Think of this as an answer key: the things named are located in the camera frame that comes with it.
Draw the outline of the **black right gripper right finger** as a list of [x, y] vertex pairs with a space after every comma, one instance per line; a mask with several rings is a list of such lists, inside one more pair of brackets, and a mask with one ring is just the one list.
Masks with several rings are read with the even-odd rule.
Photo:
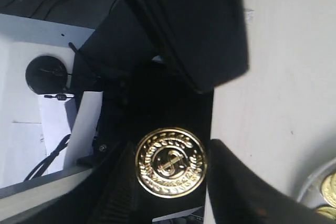
[[218, 139], [207, 144], [207, 189], [216, 223], [332, 223], [274, 189]]

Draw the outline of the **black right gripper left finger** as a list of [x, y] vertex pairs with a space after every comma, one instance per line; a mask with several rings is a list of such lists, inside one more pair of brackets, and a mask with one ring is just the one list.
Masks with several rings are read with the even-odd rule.
[[1, 189], [1, 223], [128, 223], [134, 190], [134, 146]]

